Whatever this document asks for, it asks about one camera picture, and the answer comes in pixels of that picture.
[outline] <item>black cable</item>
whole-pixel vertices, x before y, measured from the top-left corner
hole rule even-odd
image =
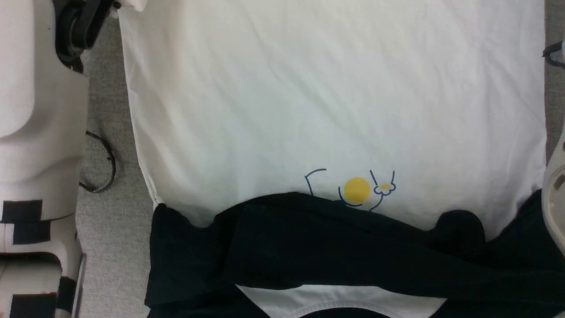
[[[96,134],[94,134],[90,131],[86,131],[86,135],[100,141],[102,143],[102,145],[104,146],[104,148],[106,149],[106,152],[109,155],[108,160],[110,160],[110,164],[112,165],[112,175],[110,176],[110,179],[106,182],[106,184],[104,184],[100,188],[94,188],[94,187],[91,187],[91,186],[87,186],[83,182],[79,182],[79,186],[81,186],[83,189],[87,190],[90,193],[100,194],[100,193],[108,190],[112,186],[112,184],[114,183],[114,179],[116,178],[116,157],[114,156],[114,151],[112,150],[112,146],[110,145],[110,143],[107,140],[105,140],[104,138],[102,138],[102,137],[100,137],[100,136],[98,136],[98,135],[96,135]]]
[[[563,49],[563,41],[553,43],[550,46],[546,47],[544,50],[544,54],[542,55],[545,58],[545,62],[547,62],[551,66],[557,66],[565,70],[565,63],[556,61],[551,58],[551,55],[555,52],[559,52]]]

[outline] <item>gray carpet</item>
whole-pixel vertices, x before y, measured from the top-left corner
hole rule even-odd
[[[565,1],[547,0],[546,25],[548,43],[563,39]],[[89,257],[81,317],[145,317],[153,206],[137,162],[117,20],[108,20],[95,49],[85,56],[85,68],[90,75],[89,129],[112,143],[119,167],[107,193],[81,190],[79,195],[77,224]],[[565,117],[565,71],[552,67],[546,70],[546,113],[551,153]],[[103,183],[110,173],[105,158],[103,148],[88,140],[85,177]]]

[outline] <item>blue line drawing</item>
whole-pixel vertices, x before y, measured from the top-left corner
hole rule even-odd
[[[317,172],[321,172],[321,171],[327,171],[328,169],[326,168],[321,168],[321,169],[316,169],[310,173],[308,173],[307,175],[304,176],[304,178],[306,179],[306,183],[308,184],[308,189],[310,190],[310,195],[314,196],[314,190],[312,190],[312,185],[310,184],[310,180],[308,179],[309,176],[317,173]],[[394,190],[396,190],[396,184],[394,183],[394,177],[396,176],[396,171],[392,171],[392,178],[390,179],[390,182],[388,183],[390,185],[390,188],[382,190],[379,189],[379,183],[377,182],[377,178],[375,177],[375,174],[373,173],[373,170],[369,170],[369,172],[371,173],[371,178],[373,179],[373,182],[375,183],[375,188],[373,188],[373,192],[376,195],[379,195],[379,202],[377,204],[375,204],[372,208],[369,209],[370,212],[373,212],[374,209],[376,209],[384,200],[384,197],[390,195]],[[349,204],[343,197],[343,195],[341,194],[341,186],[337,187],[337,192],[340,196],[340,202],[342,202],[343,204],[350,206],[350,207],[361,207],[363,204]]]
[[[369,209],[369,212],[373,212],[373,209],[376,209],[376,208],[381,204],[381,202],[383,202],[383,199],[384,199],[384,198],[385,198],[385,196],[384,196],[384,195],[381,195],[381,198],[379,199],[379,202],[378,202],[374,207],[370,208],[370,209]]]
[[[373,170],[369,170],[369,172],[371,173],[371,178],[373,178],[373,181],[375,182],[375,186],[378,187],[379,183],[377,182],[377,179],[375,178],[375,174],[373,173]]]
[[[360,207],[361,205],[363,205],[363,203],[361,203],[361,204],[349,204],[349,203],[347,203],[347,201],[345,201],[344,197],[341,196],[341,187],[337,187],[337,193],[340,194],[340,199],[343,203],[345,203],[345,205],[349,205],[350,207],[354,207],[354,208]]]
[[[396,190],[396,184],[394,183],[394,176],[396,174],[396,171],[392,171],[392,179],[390,180],[390,185],[391,188],[390,189],[386,189],[385,191],[379,191],[379,183],[377,182],[377,178],[375,178],[375,174],[373,173],[373,170],[369,170],[369,172],[371,173],[371,178],[373,178],[373,181],[375,183],[375,188],[373,189],[373,192],[377,195],[380,195],[381,198],[379,199],[379,202],[373,206],[372,208],[369,209],[369,211],[373,212],[374,209],[376,209],[382,202],[384,197],[390,195],[394,190]]]
[[[311,173],[308,173],[307,175],[304,176],[304,178],[306,178],[306,183],[308,183],[308,189],[310,189],[310,195],[314,196],[314,191],[312,191],[312,186],[310,185],[310,180],[308,180],[308,177],[315,174],[316,172],[320,172],[320,171],[327,171],[326,168],[321,168],[321,169],[316,169],[314,171],[312,171]]]

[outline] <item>yellow circle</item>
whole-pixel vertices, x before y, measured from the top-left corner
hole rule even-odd
[[[349,180],[344,187],[344,197],[349,204],[361,204],[371,194],[371,186],[363,178],[353,178]]]

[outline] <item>black tape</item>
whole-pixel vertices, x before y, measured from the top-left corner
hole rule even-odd
[[[57,292],[57,308],[72,312],[75,302],[76,282],[69,277],[61,277]]]
[[[2,223],[34,222],[41,220],[42,200],[4,201]]]
[[[55,316],[55,304],[57,295],[14,295],[10,318],[53,318]]]
[[[51,240],[51,221],[14,224],[14,245],[27,245]]]

